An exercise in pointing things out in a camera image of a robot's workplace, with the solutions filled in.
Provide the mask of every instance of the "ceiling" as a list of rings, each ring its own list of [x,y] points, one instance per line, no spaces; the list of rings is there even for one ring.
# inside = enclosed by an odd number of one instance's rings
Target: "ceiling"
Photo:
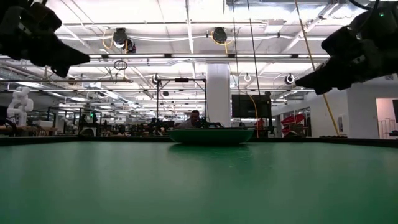
[[[253,56],[253,52],[256,55],[308,56],[293,1],[249,0],[250,13],[246,0],[234,0],[234,7],[232,0],[97,0],[95,4],[90,0],[49,0],[47,7],[54,10],[63,21],[63,26],[56,32],[58,37],[67,45],[90,55],[123,54],[122,49],[110,45],[115,28],[124,27],[137,47],[136,53],[151,54],[149,57],[154,54],[226,53]],[[315,58],[316,65],[327,58],[327,54],[320,47],[322,40],[362,13],[362,9],[341,1],[303,0],[299,1],[299,9],[311,53],[319,54]],[[227,46],[215,44],[212,40],[211,32],[215,27],[224,27],[229,42]],[[51,96],[66,103],[92,102],[97,103],[97,107],[102,104],[106,108],[109,103],[125,103],[124,106],[111,105],[111,108],[116,111],[135,109],[143,116],[151,116],[150,110],[156,107],[156,87],[152,83],[155,74],[160,78],[206,78],[207,64],[225,63],[231,70],[232,90],[238,89],[238,82],[241,90],[257,88],[257,76],[260,89],[281,90],[291,89],[291,86],[284,83],[288,74],[299,77],[312,69],[310,60],[305,56],[297,60],[263,56],[257,58],[256,62],[253,58],[241,58],[237,62],[235,58],[215,60],[192,58],[189,55],[179,59],[146,59],[142,56],[124,59],[128,68],[119,72],[114,69],[115,61],[117,59],[93,59],[90,63],[72,67],[68,74],[69,78],[77,80],[112,79],[111,82],[77,82],[75,85],[48,82],[34,87],[59,90],[53,91]],[[7,70],[0,72],[3,79],[60,79],[29,62],[2,58],[0,63],[14,68],[8,74],[5,74]],[[103,93],[107,93],[107,89],[124,91],[113,91],[111,95],[115,100],[109,94],[99,94],[99,90],[88,91],[89,88],[101,89]],[[194,100],[204,97],[199,84],[170,82],[164,88],[170,91],[169,96],[160,95],[164,102],[160,109],[161,114],[181,114],[193,109],[203,109],[203,102]],[[182,88],[194,91],[173,91]],[[61,90],[80,92],[75,94]],[[286,99],[289,103],[289,100],[302,99],[305,94],[304,91],[289,95],[287,93],[275,91],[272,92],[272,97],[275,100]],[[73,96],[75,99],[81,98],[81,101],[74,100],[71,98]]]

